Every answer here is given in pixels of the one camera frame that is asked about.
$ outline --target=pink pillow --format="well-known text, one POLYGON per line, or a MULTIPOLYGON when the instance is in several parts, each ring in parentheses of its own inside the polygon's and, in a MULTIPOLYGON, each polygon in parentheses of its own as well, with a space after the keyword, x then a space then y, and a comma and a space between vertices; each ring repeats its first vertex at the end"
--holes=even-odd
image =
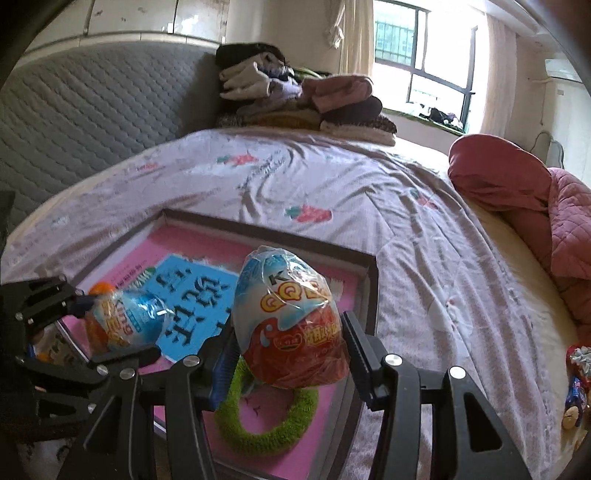
POLYGON ((548 208, 550 173, 531 153, 493 135, 467 135, 451 147, 448 175, 456 189, 484 208, 548 208))

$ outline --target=clothes pile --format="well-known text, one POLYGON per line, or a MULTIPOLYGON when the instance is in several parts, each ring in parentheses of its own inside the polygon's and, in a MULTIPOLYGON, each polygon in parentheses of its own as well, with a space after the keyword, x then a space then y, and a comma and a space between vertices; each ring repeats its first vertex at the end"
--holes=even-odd
POLYGON ((223 91, 219 128, 263 125, 322 130, 332 136, 395 145, 396 125, 382 115, 370 78, 293 69, 265 43, 222 45, 216 64, 223 91))

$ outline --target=candy package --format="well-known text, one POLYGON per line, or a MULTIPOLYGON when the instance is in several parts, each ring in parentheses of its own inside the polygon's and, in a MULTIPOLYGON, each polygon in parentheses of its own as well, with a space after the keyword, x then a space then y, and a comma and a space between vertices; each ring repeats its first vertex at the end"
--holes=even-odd
POLYGON ((587 393, 578 377, 572 376, 569 385, 569 394, 564 403, 564 416, 562 426, 565 430, 580 427, 583 415, 587 409, 587 393))
POLYGON ((232 322, 248 367, 267 384, 313 387, 348 373, 339 312, 326 280, 286 250, 260 247, 248 255, 232 322))
POLYGON ((154 343, 173 316, 164 302, 151 293, 117 290, 98 295, 85 317, 92 353, 154 343))

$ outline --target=folded clothes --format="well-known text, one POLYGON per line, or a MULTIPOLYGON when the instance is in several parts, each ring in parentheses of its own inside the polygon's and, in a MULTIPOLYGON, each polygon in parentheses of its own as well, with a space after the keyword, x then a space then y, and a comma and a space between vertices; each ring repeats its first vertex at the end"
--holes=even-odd
POLYGON ((269 85, 271 81, 260 80, 244 88, 234 88, 228 92, 220 93, 220 97, 227 100, 255 100, 257 98, 266 98, 269 96, 269 85))
POLYGON ((284 63, 277 57, 275 57, 272 53, 263 52, 254 55, 236 65, 228 67, 225 70, 222 70, 220 72, 220 80, 223 82, 227 82, 229 79, 238 75, 242 70, 244 70, 252 63, 256 63, 257 68, 260 69, 280 69, 284 67, 284 63))
POLYGON ((306 78, 301 84, 303 95, 320 113, 362 102, 374 90, 370 78, 362 75, 334 75, 325 79, 306 78))
POLYGON ((259 70, 263 72, 265 75, 267 75, 270 79, 278 79, 283 80, 284 82, 298 83, 298 81, 295 79, 294 70, 291 67, 261 67, 259 68, 259 70))
POLYGON ((244 88, 249 85, 253 85, 256 82, 260 82, 261 80, 268 79, 269 77, 265 73, 260 72, 256 63, 253 61, 252 63, 246 65, 241 72, 227 80, 223 84, 223 87, 226 90, 231 90, 234 88, 244 88))
POLYGON ((269 97, 255 100, 251 105, 240 107, 236 113, 238 115, 251 116, 259 113, 274 112, 282 109, 288 100, 296 99, 300 95, 301 87, 299 85, 271 79, 269 97))
POLYGON ((357 127, 377 128, 378 130, 382 130, 384 132, 388 132, 394 135, 398 133, 398 128, 396 127, 396 124, 385 115, 378 115, 377 119, 371 120, 369 122, 357 122, 355 124, 348 125, 355 125, 357 127))
POLYGON ((371 96, 357 103, 351 103, 322 114, 322 120, 333 124, 358 124, 371 122, 382 113, 382 102, 371 96))
POLYGON ((320 130, 334 137, 348 140, 379 143, 389 147, 396 145, 396 135, 378 128, 360 127, 358 125, 335 125, 325 120, 320 124, 320 130))
POLYGON ((279 61, 287 63, 279 48, 268 43, 226 43, 216 50, 216 65, 222 70, 253 57, 259 53, 272 53, 279 61))
POLYGON ((235 113, 222 113, 216 118, 216 128, 236 128, 243 126, 243 117, 236 115, 235 113))
POLYGON ((298 128, 306 130, 320 129, 320 115, 312 109, 291 110, 263 113, 245 119, 249 125, 262 127, 298 128))

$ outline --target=black robotic claw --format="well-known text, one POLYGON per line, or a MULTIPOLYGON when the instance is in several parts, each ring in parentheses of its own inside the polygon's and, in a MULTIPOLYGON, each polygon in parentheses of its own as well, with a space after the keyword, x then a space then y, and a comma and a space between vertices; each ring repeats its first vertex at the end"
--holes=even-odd
MULTIPOLYGON (((49 278, 6 284, 0 301, 0 429, 26 441, 77 435, 58 480, 155 480, 154 406, 167 408, 174 480, 215 479, 202 412, 215 411, 224 400, 236 368, 231 319, 197 354, 168 371, 139 373, 160 356, 154 345, 93 358, 76 370, 30 358, 29 344, 62 316, 83 316, 92 298, 65 278, 49 278)), ((463 368, 417 369, 366 335, 353 313, 341 320, 357 391, 368 408, 384 411, 372 480, 416 478, 422 404, 433 406, 431 479, 531 479, 463 368)))

